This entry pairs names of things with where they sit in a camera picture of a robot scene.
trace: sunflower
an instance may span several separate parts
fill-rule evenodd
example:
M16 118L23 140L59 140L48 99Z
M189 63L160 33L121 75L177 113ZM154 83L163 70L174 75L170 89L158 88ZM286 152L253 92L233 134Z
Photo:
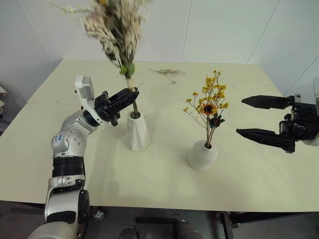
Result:
M217 109L216 109L216 106L214 106L213 104L207 103L202 105L202 107L200 108L200 111L204 113L205 115L213 115L214 113L216 113Z

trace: dried flower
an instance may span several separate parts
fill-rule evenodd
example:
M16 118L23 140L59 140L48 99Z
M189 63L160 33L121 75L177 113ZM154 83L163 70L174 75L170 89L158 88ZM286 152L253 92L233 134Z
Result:
M91 8L79 6L57 6L64 13L80 15L84 22L86 35L97 39L102 44L105 55L120 68L120 74L127 79L133 90L131 76L135 72L133 63L135 51L141 37L140 7L146 0L94 0ZM133 102L137 116L137 105Z
M160 69L160 70L152 70L152 69L149 69L150 71L155 71L157 73L159 73L160 75L168 78L169 80L172 81L173 84L176 84L176 81L172 80L171 77L176 77L176 76L179 76L179 75L186 75L185 72L182 72L180 70L174 70L174 69Z
M221 75L221 72L214 70L213 74L214 75L212 77L207 76L205 78L205 85L202 88L202 92L205 93L205 97L198 99L197 106L195 106L196 102L194 102L194 105L190 104L200 115L203 123L199 122L191 112L189 113L186 111L186 113L196 120L199 125L206 129L206 147L209 147L215 129L218 128L221 123L225 122L225 119L221 118L221 114L229 107L228 103L223 103L226 97L224 92L226 90L226 85L220 85L218 83L218 78ZM193 92L193 96L194 101L196 101L198 93Z

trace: tall white vase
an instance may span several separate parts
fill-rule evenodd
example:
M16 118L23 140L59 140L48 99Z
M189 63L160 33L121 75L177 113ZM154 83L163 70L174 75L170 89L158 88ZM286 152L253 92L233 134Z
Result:
M188 163L193 169L205 170L211 166L218 156L215 145L205 147L206 140L197 141L188 155Z
M144 151L151 141L148 128L141 112L137 119L131 118L131 113L128 116L130 148L132 151Z

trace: white wall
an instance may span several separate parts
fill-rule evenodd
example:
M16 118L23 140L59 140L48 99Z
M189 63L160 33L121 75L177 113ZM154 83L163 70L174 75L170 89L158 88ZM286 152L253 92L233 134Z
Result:
M258 63L283 94L298 91L312 102L318 11L318 0L153 0L136 60ZM9 91L8 120L62 58L105 56L76 17L46 0L0 1L0 85Z

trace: dried twig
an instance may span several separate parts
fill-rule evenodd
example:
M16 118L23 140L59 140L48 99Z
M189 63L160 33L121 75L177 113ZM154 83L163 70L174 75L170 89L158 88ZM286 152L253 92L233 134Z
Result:
M159 73L160 75L162 75L162 76L168 78L169 80L172 81L173 84L176 84L177 81L172 80L170 77L175 78L176 76L186 75L186 73L183 72L183 71L174 70L174 69L168 69L168 68L166 68L166 69L160 69L160 70L152 70L152 69L150 69L150 68L148 68L148 69L149 69L150 71L157 72L157 73Z

